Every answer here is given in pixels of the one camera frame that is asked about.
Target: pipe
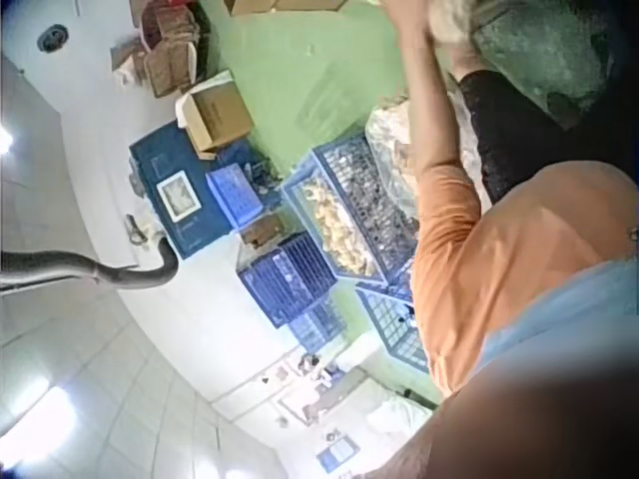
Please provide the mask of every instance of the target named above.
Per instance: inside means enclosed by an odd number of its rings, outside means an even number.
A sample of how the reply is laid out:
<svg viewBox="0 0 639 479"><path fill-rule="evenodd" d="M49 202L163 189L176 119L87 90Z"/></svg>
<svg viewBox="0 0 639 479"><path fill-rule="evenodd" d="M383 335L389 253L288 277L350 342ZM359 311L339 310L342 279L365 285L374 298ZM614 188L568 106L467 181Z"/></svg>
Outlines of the pipe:
<svg viewBox="0 0 639 479"><path fill-rule="evenodd" d="M60 276L87 277L121 289L161 286L178 272L178 256L166 238L158 250L162 266L147 271L109 267L81 254L65 251L6 252L0 256L0 283L19 284L47 281Z"/></svg>

